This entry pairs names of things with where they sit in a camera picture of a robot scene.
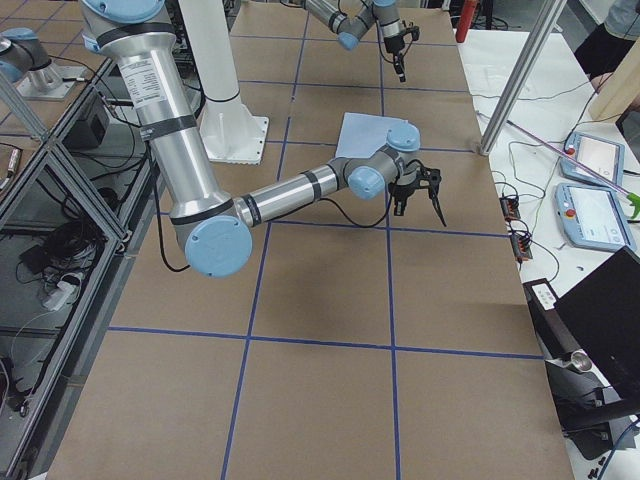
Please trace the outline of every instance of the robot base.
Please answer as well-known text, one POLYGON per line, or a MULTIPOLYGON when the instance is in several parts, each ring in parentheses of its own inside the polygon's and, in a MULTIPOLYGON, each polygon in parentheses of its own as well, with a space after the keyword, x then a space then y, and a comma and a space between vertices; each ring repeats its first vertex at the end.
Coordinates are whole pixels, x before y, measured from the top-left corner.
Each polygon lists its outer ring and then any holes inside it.
POLYGON ((254 117, 247 107, 207 102, 200 135, 212 162, 259 164, 267 138, 269 119, 254 117))
MULTIPOLYGON (((68 67, 64 65, 56 65, 56 71, 62 78, 78 78, 81 77, 85 71, 84 67, 68 67)), ((62 82, 62 85, 56 87, 48 92, 42 92, 38 90, 29 76, 20 82, 18 85, 18 92, 23 98, 27 100, 64 100, 69 94, 76 82, 62 82)))

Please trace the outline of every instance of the table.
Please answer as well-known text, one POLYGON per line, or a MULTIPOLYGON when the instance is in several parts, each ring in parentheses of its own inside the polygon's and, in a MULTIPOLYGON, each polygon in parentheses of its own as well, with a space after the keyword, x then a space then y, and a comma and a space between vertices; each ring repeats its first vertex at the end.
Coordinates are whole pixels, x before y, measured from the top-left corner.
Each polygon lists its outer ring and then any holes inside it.
MULTIPOLYGON (((474 105, 477 110, 487 115, 491 114, 497 98, 486 97, 500 94, 526 37, 526 33, 520 32, 473 30, 469 32, 466 42, 460 45, 460 55, 469 89, 472 95, 475 95, 474 105)), ((563 140, 578 121, 582 107, 593 93, 593 88, 586 82, 585 75, 563 37, 560 34, 552 34, 527 79, 520 98, 554 98, 518 101, 509 118, 542 139, 563 140), (556 96, 560 92, 572 89, 574 90, 556 96)), ((591 120, 588 112, 583 120, 591 120)), ((478 123, 481 129, 486 126, 483 119, 479 119, 478 123)), ((612 123, 586 123, 580 125, 577 131, 626 145, 624 138, 612 123)), ((573 182, 563 178, 558 169, 554 169, 557 156, 544 148, 512 144, 512 151, 515 153, 515 162, 512 164, 509 144, 521 141, 532 143, 526 136, 506 126, 490 154, 491 168, 495 172, 496 181, 503 181, 504 175, 506 181, 513 184, 520 194, 539 195, 540 192, 514 178, 513 164, 518 178, 526 182, 544 187, 548 181, 547 196, 544 200, 523 197, 520 212, 524 221, 533 226, 540 207, 534 239, 551 250, 560 262, 560 270, 552 285, 558 295, 562 296, 609 258, 611 253, 575 248, 568 243, 557 219, 553 190, 560 182, 573 182)), ((630 148, 625 150, 625 168, 637 171, 638 163, 633 152, 630 148)), ((625 175, 623 186, 631 191, 638 191, 640 180, 625 175)), ((499 193, 502 189, 502 185, 497 185, 499 193)), ((506 187, 506 193, 511 194, 513 191, 506 187)), ((625 212, 630 215, 633 210, 624 201, 621 203, 625 212)), ((635 225, 632 225, 631 230, 637 242, 640 239, 640 230, 635 225)), ((532 249, 533 260, 522 265, 522 281, 551 278, 556 271, 556 264, 551 255, 535 245, 532 249)), ((595 462, 584 461, 571 442, 567 443, 567 448, 571 453, 576 478, 586 476, 592 468, 597 467, 595 462)), ((616 454, 615 461, 607 470, 606 478, 628 479, 633 475, 637 476, 639 471, 640 453, 621 451, 616 454)))
POLYGON ((242 98, 270 131, 259 167, 215 170, 245 193, 326 162, 345 111, 408 118, 449 227, 425 198, 369 230, 319 204, 254 229, 220 281, 168 273, 151 227, 48 478, 572 478, 448 15, 402 16, 423 31, 404 85, 375 37, 346 54, 244 4, 242 98))

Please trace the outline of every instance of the light blue cap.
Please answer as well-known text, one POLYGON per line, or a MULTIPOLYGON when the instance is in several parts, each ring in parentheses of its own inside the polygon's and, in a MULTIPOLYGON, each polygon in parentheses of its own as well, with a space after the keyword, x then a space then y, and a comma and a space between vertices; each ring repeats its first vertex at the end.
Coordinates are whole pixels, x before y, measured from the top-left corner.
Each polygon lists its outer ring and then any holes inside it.
POLYGON ((409 122, 394 125, 387 132, 387 145, 399 152, 420 150, 420 130, 409 122))
POLYGON ((340 32, 338 34, 338 42, 340 42, 340 45, 342 45, 345 50, 351 51, 358 46, 360 40, 349 32, 340 32))
POLYGON ((95 38, 89 37, 83 33, 82 39, 84 40, 84 48, 93 53, 100 53, 100 45, 98 45, 95 38))
POLYGON ((82 0, 101 17, 116 23, 142 23, 155 17, 164 0, 82 0))
POLYGON ((38 36, 33 30, 25 27, 10 28, 2 32, 2 35, 9 40, 37 40, 38 36))
POLYGON ((230 215, 208 218, 193 229, 184 252, 189 264, 208 277, 222 278, 240 270, 253 248, 251 232, 230 215))
POLYGON ((0 60, 0 72, 2 72, 11 83, 17 82, 22 78, 22 72, 20 70, 11 63, 3 62, 2 60, 0 60))
POLYGON ((356 168, 347 179, 353 194, 363 200, 371 200, 384 191, 386 182, 375 168, 361 166, 356 168))

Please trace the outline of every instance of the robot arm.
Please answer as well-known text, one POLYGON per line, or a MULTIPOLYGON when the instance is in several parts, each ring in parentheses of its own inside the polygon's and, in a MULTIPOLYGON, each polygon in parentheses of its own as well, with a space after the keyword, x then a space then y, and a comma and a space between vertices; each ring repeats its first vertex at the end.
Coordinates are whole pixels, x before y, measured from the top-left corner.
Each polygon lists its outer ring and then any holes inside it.
MULTIPOLYGON (((82 0, 82 8, 87 30, 95 38, 89 47, 118 64, 142 138, 149 142, 166 180, 178 243, 189 264, 204 275, 224 277, 246 263, 252 249, 249 227, 346 186, 361 198, 382 193, 404 176, 405 166, 420 148, 418 130, 404 123, 389 132, 386 145, 369 159, 336 158, 290 180, 231 198, 215 179, 185 96, 171 56, 175 36, 162 2, 82 0)), ((410 175, 415 179, 415 168, 410 175)))
POLYGON ((62 85, 55 63, 28 28, 12 28, 0 33, 0 72, 12 83, 28 73, 33 86, 41 92, 62 85))
POLYGON ((396 0, 361 0, 362 8, 354 17, 334 7, 327 0, 302 0, 300 6, 324 23, 338 35, 338 41, 347 50, 353 50, 369 29, 378 23, 384 38, 387 53, 392 55, 393 68, 400 82, 406 82, 404 37, 411 35, 411 41, 420 37, 420 28, 400 20, 396 0))

